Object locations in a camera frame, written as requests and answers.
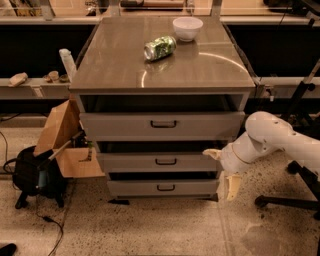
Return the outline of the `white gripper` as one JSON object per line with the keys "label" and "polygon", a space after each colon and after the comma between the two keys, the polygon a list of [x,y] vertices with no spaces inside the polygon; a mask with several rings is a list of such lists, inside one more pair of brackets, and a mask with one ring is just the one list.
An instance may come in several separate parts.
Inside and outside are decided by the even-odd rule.
{"label": "white gripper", "polygon": [[242,177],[236,173],[244,172],[250,164],[247,147],[233,142],[224,147],[222,151],[219,149],[206,149],[202,154],[210,156],[214,160],[220,160],[224,171],[227,174],[233,174],[225,177],[225,197],[227,201],[234,200],[242,180]]}

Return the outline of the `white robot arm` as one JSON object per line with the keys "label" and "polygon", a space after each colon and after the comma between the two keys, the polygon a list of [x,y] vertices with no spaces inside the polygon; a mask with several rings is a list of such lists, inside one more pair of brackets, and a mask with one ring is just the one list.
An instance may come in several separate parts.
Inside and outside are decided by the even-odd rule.
{"label": "white robot arm", "polygon": [[245,122],[245,132],[223,149],[206,149],[203,155],[220,162],[225,171],[228,201],[239,191],[241,174],[260,157],[276,150],[285,152],[301,167],[316,177],[320,175],[320,141],[303,135],[283,119],[264,111],[251,114]]}

